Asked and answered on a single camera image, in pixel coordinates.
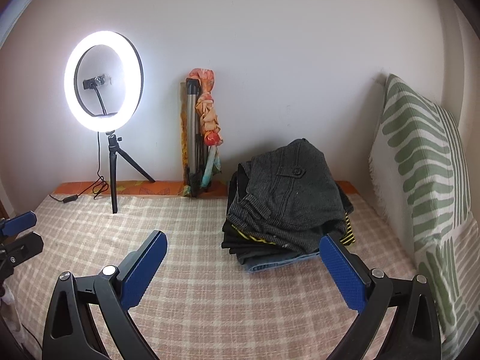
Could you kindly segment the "grey houndstooth pants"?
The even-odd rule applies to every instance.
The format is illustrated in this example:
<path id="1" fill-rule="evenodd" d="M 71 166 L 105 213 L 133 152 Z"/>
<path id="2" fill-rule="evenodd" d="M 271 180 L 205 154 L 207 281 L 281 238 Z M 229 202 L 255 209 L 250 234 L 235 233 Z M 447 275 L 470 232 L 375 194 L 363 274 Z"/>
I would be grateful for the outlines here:
<path id="1" fill-rule="evenodd" d="M 240 163 L 226 218 L 251 234 L 275 236 L 305 253 L 324 235 L 343 236 L 346 210 L 325 155 L 301 138 Z"/>

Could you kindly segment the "green striped pillow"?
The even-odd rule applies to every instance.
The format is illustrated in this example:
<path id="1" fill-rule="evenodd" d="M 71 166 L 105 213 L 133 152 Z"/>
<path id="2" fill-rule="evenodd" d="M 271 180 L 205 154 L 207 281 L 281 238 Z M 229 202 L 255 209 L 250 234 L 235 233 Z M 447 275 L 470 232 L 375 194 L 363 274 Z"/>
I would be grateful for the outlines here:
<path id="1" fill-rule="evenodd" d="M 457 237 L 474 221 L 470 180 L 452 114 L 390 74 L 369 156 L 377 206 L 407 255 Z"/>

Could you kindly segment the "folded blue jeans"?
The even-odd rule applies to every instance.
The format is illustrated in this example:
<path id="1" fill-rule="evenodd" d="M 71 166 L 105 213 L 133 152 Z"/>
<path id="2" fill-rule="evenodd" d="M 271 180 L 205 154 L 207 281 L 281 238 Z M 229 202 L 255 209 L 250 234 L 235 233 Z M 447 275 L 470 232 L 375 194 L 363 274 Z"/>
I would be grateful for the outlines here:
<path id="1" fill-rule="evenodd" d="M 314 253 L 299 254 L 295 252 L 271 254 L 263 257 L 247 258 L 243 264 L 245 270 L 249 273 L 256 273 L 284 267 L 293 263 L 300 263 L 312 258 L 319 257 L 319 250 Z"/>

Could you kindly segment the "black garment yellow stripes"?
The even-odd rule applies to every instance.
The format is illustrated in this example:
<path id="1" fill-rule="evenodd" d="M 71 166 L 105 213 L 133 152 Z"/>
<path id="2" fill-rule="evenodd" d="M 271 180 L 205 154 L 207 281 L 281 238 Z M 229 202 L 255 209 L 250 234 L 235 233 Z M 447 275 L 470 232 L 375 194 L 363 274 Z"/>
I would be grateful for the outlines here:
<path id="1" fill-rule="evenodd" d="M 352 230 L 352 223 L 349 215 L 354 212 L 354 205 L 352 204 L 349 197 L 345 194 L 341 188 L 340 183 L 336 183 L 341 201 L 343 203 L 343 208 L 346 210 L 345 218 L 343 220 L 345 231 L 343 237 L 340 238 L 340 242 L 344 246 L 352 245 L 356 242 L 355 236 Z M 228 186 L 228 197 L 227 197 L 227 211 L 230 209 L 238 190 L 238 173 L 234 172 Z M 290 244 L 289 241 L 280 241 L 278 237 L 264 235 L 262 233 L 251 234 L 252 231 L 247 232 L 242 230 L 231 223 L 228 219 L 225 219 L 222 226 L 223 239 L 220 244 L 220 247 L 223 250 L 228 250 L 229 254 L 235 255 L 238 263 L 243 266 L 245 260 L 251 257 L 263 257 L 271 254 L 283 254 L 289 252 L 295 252 L 297 254 L 311 254 L 305 253 L 304 250 L 300 250 L 299 246 L 290 247 L 287 244 Z M 316 249 L 312 253 L 319 250 L 319 242 L 317 242 Z"/>

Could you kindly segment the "folded silver tripod stand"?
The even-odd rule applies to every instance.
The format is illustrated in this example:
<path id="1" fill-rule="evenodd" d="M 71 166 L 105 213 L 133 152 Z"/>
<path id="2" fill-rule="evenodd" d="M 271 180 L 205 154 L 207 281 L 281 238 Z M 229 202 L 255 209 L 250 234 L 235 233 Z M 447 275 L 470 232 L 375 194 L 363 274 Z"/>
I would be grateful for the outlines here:
<path id="1" fill-rule="evenodd" d="M 187 116 L 187 176 L 191 197 L 197 197 L 203 187 L 202 179 L 208 160 L 208 147 L 204 144 L 200 133 L 199 116 L 196 104 L 201 94 L 199 80 L 187 78 L 186 86 L 186 116 Z"/>

